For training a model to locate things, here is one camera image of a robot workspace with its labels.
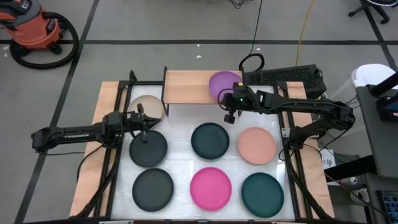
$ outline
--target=purple bowl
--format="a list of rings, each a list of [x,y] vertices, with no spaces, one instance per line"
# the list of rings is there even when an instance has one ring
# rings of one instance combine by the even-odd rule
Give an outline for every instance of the purple bowl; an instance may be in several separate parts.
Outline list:
[[[222,71],[216,72],[209,81],[210,94],[214,99],[217,99],[218,94],[225,89],[232,89],[235,82],[242,82],[242,78],[239,75],[229,72]],[[232,90],[225,90],[221,93],[218,101],[222,101],[225,93],[232,93]]]

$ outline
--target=black plate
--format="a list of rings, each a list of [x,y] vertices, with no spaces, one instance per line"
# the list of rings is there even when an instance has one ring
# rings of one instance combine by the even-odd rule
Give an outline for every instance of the black plate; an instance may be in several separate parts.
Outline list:
[[[166,156],[166,138],[163,134],[151,130],[147,132],[148,142],[143,143],[140,134],[130,143],[130,157],[135,164],[141,167],[154,167]]]
[[[138,175],[132,186],[132,199],[147,212],[164,208],[171,200],[174,184],[171,176],[159,168],[147,169]]]
[[[229,136],[219,124],[205,123],[194,130],[191,145],[198,156],[217,159],[228,150]]]

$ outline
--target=pink plate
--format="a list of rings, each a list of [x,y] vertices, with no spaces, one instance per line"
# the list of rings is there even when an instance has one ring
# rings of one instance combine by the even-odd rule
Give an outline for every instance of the pink plate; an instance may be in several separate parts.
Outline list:
[[[193,201],[200,208],[217,211],[228,203],[232,185],[222,170],[206,167],[193,176],[190,191]]]

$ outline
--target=chair leg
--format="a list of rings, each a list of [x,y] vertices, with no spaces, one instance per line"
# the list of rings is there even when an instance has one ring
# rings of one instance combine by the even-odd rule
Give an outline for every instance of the chair leg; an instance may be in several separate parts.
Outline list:
[[[390,17],[381,6],[373,5],[373,8],[380,14],[381,17],[383,17],[383,20],[380,22],[381,24],[386,24],[388,21],[390,21]]]
[[[350,13],[348,13],[348,16],[349,16],[349,17],[353,17],[355,14],[357,14],[357,13],[361,12],[362,10],[366,9],[366,8],[369,7],[370,5],[371,5],[370,2],[366,2],[366,3],[364,3],[361,7],[355,9],[354,11],[352,11],[352,12],[350,12]]]

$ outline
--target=vacuum hose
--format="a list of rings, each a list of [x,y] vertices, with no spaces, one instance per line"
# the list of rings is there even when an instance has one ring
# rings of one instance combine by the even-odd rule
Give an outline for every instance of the vacuum hose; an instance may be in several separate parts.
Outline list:
[[[30,63],[21,58],[21,56],[17,53],[17,46],[18,44],[12,40],[10,44],[10,53],[13,59],[20,65],[28,67],[28,68],[33,68],[33,69],[51,69],[51,68],[58,68],[61,67],[68,62],[70,62],[73,58],[75,58],[78,50],[79,50],[79,36],[77,35],[77,32],[75,28],[73,27],[72,23],[69,22],[69,20],[62,15],[55,13],[55,12],[43,12],[42,14],[44,19],[58,19],[60,22],[64,23],[67,29],[70,31],[72,35],[72,44],[73,48],[70,51],[70,53],[63,59],[57,61],[57,62],[52,62],[52,63]]]

